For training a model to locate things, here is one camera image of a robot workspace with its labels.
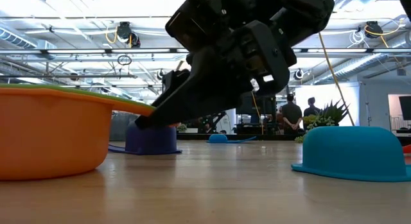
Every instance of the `wooden table surface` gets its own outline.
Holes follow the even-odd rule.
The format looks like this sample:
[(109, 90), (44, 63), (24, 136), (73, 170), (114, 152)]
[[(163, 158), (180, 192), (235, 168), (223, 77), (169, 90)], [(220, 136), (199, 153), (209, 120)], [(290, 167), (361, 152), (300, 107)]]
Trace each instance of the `wooden table surface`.
[(411, 183), (291, 171), (302, 151), (293, 142), (179, 147), (181, 155), (110, 153), (74, 177), (0, 182), (0, 223), (411, 223)]

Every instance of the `blue object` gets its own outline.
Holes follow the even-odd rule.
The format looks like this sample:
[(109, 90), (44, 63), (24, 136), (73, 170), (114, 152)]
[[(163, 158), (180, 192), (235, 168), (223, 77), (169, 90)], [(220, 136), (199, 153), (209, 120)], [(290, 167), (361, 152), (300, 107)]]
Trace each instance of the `blue object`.
[(126, 147), (109, 146), (114, 153), (134, 155), (161, 155), (182, 153), (177, 149), (177, 131), (175, 127), (139, 129), (131, 123), (126, 131)]
[(241, 141), (229, 141), (227, 136), (224, 135), (224, 134), (213, 134), (213, 135), (210, 136), (210, 138), (208, 139), (207, 142), (208, 143), (213, 143), (213, 144), (226, 144), (226, 143), (235, 144), (235, 143), (243, 143), (243, 142), (246, 142), (246, 141), (252, 141), (255, 138), (257, 138), (257, 137), (251, 137), (251, 138), (241, 140)]
[(378, 127), (318, 127), (308, 132), (302, 146), (305, 173), (370, 182), (411, 181), (398, 138)]

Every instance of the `screen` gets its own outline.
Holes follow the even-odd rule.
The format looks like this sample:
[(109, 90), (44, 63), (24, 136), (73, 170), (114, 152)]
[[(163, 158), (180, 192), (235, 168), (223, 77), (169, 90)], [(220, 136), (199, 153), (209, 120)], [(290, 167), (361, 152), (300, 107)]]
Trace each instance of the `screen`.
[(411, 121), (411, 96), (400, 96), (399, 104), (405, 121)]
[[(255, 96), (258, 112), (260, 114), (275, 113), (275, 99)], [(257, 114), (251, 92), (244, 93), (241, 97), (241, 106), (236, 108), (237, 114)]]

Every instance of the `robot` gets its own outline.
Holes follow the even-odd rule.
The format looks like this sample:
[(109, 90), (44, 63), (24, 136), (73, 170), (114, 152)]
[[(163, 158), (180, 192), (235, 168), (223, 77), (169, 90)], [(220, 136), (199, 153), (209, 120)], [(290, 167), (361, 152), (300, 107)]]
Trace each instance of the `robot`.
[[(401, 0), (409, 15), (410, 1)], [(258, 96), (280, 92), (297, 61), (291, 47), (322, 31), (333, 7), (333, 0), (186, 0), (166, 31), (189, 51), (191, 71), (165, 75), (156, 109), (136, 125), (170, 125), (237, 107), (253, 90), (251, 79)]]

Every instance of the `yellow cable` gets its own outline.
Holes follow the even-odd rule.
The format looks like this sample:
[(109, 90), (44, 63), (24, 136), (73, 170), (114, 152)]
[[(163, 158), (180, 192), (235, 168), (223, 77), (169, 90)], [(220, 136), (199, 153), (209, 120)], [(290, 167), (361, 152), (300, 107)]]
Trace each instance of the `yellow cable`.
[(321, 32), (319, 33), (319, 37), (320, 37), (320, 41), (321, 41), (322, 48), (323, 48), (323, 50), (324, 50), (324, 54), (325, 54), (325, 56), (326, 56), (326, 60), (327, 60), (327, 63), (328, 63), (329, 70), (331, 71), (331, 74), (333, 75), (335, 85), (337, 86), (338, 91), (340, 91), (341, 99), (342, 99), (342, 102), (344, 103), (345, 108), (347, 109), (348, 116), (349, 116), (349, 119), (350, 119), (350, 121), (351, 121), (351, 124), (352, 124), (353, 126), (355, 126), (353, 117), (351, 117), (351, 113), (349, 112), (349, 109), (348, 109), (348, 107), (347, 107), (347, 103), (345, 102), (344, 96), (342, 95), (342, 91), (341, 91), (341, 88), (340, 88), (340, 84), (338, 83), (337, 77), (335, 76), (333, 66), (331, 65), (331, 62), (329, 61), (328, 54), (327, 54), (327, 50), (326, 50), (326, 46), (324, 45), (324, 40), (322, 39)]
[(365, 26), (364, 30), (367, 33), (370, 33), (371, 35), (390, 35), (390, 34), (393, 34), (393, 33), (397, 32), (401, 28), (401, 23), (402, 22), (403, 22), (403, 20), (400, 20), (397, 29), (395, 29), (394, 31), (390, 31), (388, 33), (374, 33), (374, 32), (371, 32), (371, 31), (367, 30), (367, 28), (369, 27), (368, 25)]
[[(256, 108), (256, 110), (257, 110), (257, 115), (258, 115), (259, 123), (261, 124), (261, 116), (260, 116), (260, 114), (259, 114), (259, 110), (258, 110), (258, 107), (257, 107), (256, 98), (254, 97), (254, 93), (253, 93), (252, 91), (251, 91), (251, 96), (252, 96), (252, 100), (254, 101), (254, 106), (255, 106), (255, 108)], [(263, 126), (263, 125), (261, 125), (261, 134), (264, 135), (264, 126)]]
[(114, 41), (111, 41), (109, 39), (109, 27), (107, 27), (106, 32), (105, 32), (105, 38), (107, 39), (107, 42), (113, 44), (117, 41), (117, 29), (118, 29), (118, 26), (116, 26), (116, 32), (114, 33)]
[[(384, 38), (382, 35), (381, 35), (380, 37), (381, 37), (383, 43), (385, 44), (385, 47), (390, 48), (390, 46), (388, 46), (388, 44), (387, 44), (387, 41), (385, 41), (385, 38)], [(405, 71), (405, 68), (404, 68), (403, 64), (399, 62), (399, 60), (397, 59), (397, 57), (394, 56), (394, 59), (395, 59), (396, 62), (401, 66), (401, 68), (404, 69), (404, 71)]]

